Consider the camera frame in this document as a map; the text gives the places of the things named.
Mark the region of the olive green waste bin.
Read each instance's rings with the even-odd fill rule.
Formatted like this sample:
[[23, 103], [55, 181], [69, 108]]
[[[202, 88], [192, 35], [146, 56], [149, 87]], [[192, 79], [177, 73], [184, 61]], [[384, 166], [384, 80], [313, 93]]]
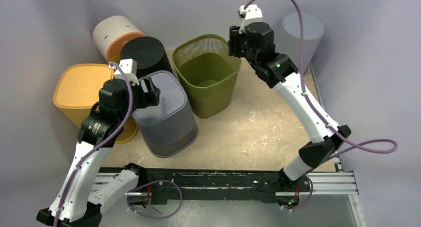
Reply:
[[209, 118], [230, 104], [241, 60], [229, 56], [228, 43], [221, 36], [206, 34], [178, 46], [172, 62], [192, 111]]

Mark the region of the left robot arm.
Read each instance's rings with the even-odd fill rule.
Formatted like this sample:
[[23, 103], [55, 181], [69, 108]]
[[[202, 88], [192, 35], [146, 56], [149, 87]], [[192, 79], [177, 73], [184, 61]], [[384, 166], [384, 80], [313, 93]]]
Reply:
[[82, 121], [76, 151], [65, 182], [50, 207], [36, 220], [52, 227], [97, 227], [103, 214], [127, 191], [147, 188], [147, 170], [130, 163], [117, 179], [95, 194], [92, 186], [103, 161], [111, 152], [124, 122], [138, 109], [159, 104], [160, 89], [145, 76], [139, 83], [120, 78], [108, 80], [99, 90], [99, 101]]

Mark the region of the dark grey mesh waste bin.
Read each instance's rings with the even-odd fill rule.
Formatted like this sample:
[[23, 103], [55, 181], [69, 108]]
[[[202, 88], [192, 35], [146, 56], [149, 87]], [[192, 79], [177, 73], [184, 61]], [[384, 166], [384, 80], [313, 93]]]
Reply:
[[159, 104], [138, 109], [132, 117], [150, 152], [159, 158], [167, 158], [196, 140], [198, 126], [178, 79], [168, 71], [157, 71], [149, 77], [160, 89]]

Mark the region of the yellow ribbed waste bin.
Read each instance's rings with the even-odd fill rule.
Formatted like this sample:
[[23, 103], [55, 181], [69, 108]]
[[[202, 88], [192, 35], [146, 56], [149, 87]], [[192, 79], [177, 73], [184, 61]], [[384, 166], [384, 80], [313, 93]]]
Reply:
[[99, 101], [99, 90], [113, 78], [114, 70], [107, 64], [73, 65], [62, 74], [53, 95], [53, 103], [80, 128], [91, 107]]

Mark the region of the light grey round bin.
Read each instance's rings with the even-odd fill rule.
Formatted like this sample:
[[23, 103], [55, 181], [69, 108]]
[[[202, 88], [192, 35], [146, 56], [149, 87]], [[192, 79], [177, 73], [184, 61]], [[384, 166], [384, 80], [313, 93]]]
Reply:
[[[322, 21], [309, 13], [302, 13], [303, 19], [303, 70], [308, 66], [324, 34]], [[276, 51], [291, 58], [298, 67], [300, 46], [300, 23], [297, 12], [286, 15], [281, 21], [281, 27], [275, 34]]]

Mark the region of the black round waste bin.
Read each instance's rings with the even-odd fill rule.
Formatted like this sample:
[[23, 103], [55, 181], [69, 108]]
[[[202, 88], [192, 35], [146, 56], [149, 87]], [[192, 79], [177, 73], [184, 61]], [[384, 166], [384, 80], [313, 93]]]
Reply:
[[163, 44], [154, 37], [143, 36], [129, 41], [121, 50], [121, 59], [137, 63], [137, 78], [156, 71], [173, 73]]

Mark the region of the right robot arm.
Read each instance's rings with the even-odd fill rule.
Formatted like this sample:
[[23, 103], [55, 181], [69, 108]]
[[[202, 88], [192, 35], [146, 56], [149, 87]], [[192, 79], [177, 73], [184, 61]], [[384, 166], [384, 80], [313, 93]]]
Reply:
[[229, 28], [229, 55], [245, 58], [257, 77], [281, 96], [304, 126], [310, 141], [298, 151], [288, 165], [279, 171], [279, 185], [290, 191], [298, 179], [317, 168], [343, 144], [351, 130], [340, 126], [315, 100], [309, 91], [302, 91], [297, 66], [285, 54], [275, 51], [274, 32], [264, 22], [253, 22], [241, 29]]

